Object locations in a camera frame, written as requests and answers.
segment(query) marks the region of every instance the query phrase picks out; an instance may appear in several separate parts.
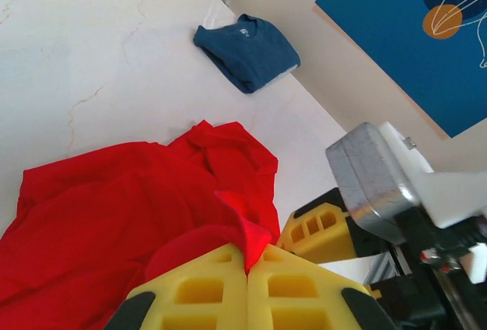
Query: red cloth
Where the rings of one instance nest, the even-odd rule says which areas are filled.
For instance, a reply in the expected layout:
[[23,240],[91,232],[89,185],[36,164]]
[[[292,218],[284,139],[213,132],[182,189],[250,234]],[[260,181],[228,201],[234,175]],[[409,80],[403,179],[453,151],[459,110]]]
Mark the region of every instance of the red cloth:
[[279,236],[276,170],[241,125],[206,122],[168,147],[121,144],[26,170],[0,240],[0,328],[101,329],[146,278],[229,242],[248,272]]

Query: poster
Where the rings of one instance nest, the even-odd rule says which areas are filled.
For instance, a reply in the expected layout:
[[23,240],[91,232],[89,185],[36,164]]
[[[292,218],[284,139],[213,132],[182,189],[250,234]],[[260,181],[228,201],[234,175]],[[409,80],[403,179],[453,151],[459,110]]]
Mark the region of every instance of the poster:
[[450,137],[487,118],[487,0],[316,3]]

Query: white marble surface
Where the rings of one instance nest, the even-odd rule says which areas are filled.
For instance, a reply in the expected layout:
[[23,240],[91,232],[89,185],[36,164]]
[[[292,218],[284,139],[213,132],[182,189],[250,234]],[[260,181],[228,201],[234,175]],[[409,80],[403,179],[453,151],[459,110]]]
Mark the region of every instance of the white marble surface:
[[[282,225],[331,189],[325,149],[345,132],[296,79],[244,95],[193,45],[234,20],[220,0],[0,0],[0,233],[23,170],[202,119],[241,122],[279,159]],[[361,280],[368,261],[330,268]]]

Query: folded blue shirt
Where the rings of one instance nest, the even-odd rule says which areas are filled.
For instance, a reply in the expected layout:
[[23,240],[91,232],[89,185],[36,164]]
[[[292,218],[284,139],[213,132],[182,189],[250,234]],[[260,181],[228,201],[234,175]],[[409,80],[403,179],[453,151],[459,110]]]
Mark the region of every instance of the folded blue shirt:
[[199,26],[194,43],[244,93],[253,93],[301,64],[298,53],[270,22],[242,14],[217,30]]

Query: wall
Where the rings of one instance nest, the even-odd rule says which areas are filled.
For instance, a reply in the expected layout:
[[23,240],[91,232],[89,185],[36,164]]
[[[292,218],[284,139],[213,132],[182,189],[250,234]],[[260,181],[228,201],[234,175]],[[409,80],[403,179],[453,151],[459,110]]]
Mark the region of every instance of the wall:
[[487,170],[487,121],[442,138],[419,108],[322,11],[316,0],[231,0],[237,13],[273,22],[301,56],[294,76],[345,130],[393,123],[411,136],[436,170]]

